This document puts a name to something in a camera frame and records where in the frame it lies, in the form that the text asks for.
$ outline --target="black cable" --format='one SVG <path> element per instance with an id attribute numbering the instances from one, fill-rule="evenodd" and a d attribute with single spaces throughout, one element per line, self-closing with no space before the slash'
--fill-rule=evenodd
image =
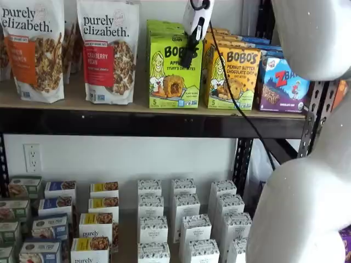
<path id="1" fill-rule="evenodd" d="M 212 23 L 211 23 L 211 21 L 210 21 L 210 28 L 211 28 L 211 34 L 212 34 L 212 37 L 213 37 L 213 42 L 214 42 L 214 45 L 216 46 L 216 50 L 217 50 L 217 53 L 218 53 L 218 55 L 219 55 L 220 63 L 222 64 L 222 68 L 223 68 L 223 72 L 224 72 L 224 77 L 225 77 L 225 81 L 226 81 L 227 86 L 228 86 L 228 91 L 229 91 L 231 100 L 233 101 L 233 103 L 234 103 L 236 109 L 239 111 L 239 113 L 243 116 L 243 118 L 251 125 L 252 129 L 256 132 L 258 138 L 260 139 L 260 141 L 261 141 L 262 144 L 263 144 L 263 147 L 264 147 L 265 151 L 267 152 L 270 165 L 272 166 L 272 169 L 275 170 L 275 165 L 274 165 L 274 163 L 273 163 L 272 156 L 270 155 L 270 153 L 269 153 L 269 151 L 268 151 L 268 148 L 267 148 L 266 144 L 264 143 L 261 134 L 259 133 L 259 131 L 258 131 L 258 129 L 256 128 L 256 126 L 251 122 L 251 120 L 245 115 L 245 113 L 239 108 L 239 106 L 238 106 L 238 105 L 236 104 L 236 102 L 235 102 L 234 96 L 233 96 L 233 94 L 232 94 L 232 92 L 231 92 L 231 90 L 230 90 L 230 85 L 229 85 L 229 81 L 228 81 L 227 72 L 226 72 L 226 70 L 225 70 L 224 61 L 223 61 L 222 56 L 221 56 L 221 54 L 220 54 L 220 51 L 219 51 L 219 48 L 218 48 L 218 45 L 217 45 L 217 42 L 216 42 L 216 38 L 214 37 L 214 33 L 213 33 L 213 28 L 212 28 Z"/>

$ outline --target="granola bag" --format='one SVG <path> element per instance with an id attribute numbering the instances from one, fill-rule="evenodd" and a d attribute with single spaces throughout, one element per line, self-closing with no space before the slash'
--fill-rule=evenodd
<path id="1" fill-rule="evenodd" d="M 0 12 L 21 98 L 46 103 L 63 99 L 63 0 L 0 0 Z"/>
<path id="2" fill-rule="evenodd" d="M 84 40 L 86 100 L 96 104 L 133 101 L 139 35 L 139 6 L 116 1 L 77 0 Z"/>

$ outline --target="cartoon girl illustration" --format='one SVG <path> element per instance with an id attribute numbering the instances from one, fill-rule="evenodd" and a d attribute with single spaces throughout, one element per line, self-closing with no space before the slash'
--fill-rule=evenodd
<path id="1" fill-rule="evenodd" d="M 220 62 L 220 58 L 218 57 L 213 65 L 213 72 L 211 77 L 211 89 L 212 91 L 217 89 L 219 86 L 223 86 L 224 84 L 224 70 L 222 68 L 222 63 Z"/>
<path id="2" fill-rule="evenodd" d="M 163 79 L 166 76 L 163 70 L 163 55 L 157 51 L 151 59 L 150 69 L 150 88 L 152 93 L 157 96 L 163 96 Z"/>

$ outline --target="shelf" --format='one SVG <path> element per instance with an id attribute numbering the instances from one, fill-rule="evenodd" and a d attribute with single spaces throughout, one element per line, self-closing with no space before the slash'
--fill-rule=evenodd
<path id="1" fill-rule="evenodd" d="M 149 109 L 145 85 L 136 84 L 134 103 L 95 105 L 85 101 L 82 75 L 71 76 L 65 100 L 54 104 L 22 101 L 14 81 L 0 84 L 0 131 L 12 134 L 256 138 L 237 111 Z M 264 138 L 300 139 L 299 114 L 245 112 Z"/>

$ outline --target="red label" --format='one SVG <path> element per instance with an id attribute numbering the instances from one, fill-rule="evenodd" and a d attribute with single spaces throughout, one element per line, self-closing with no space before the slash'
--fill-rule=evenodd
<path id="1" fill-rule="evenodd" d="M 114 85 L 114 48 L 106 42 L 86 42 L 83 48 L 85 83 L 112 87 Z"/>

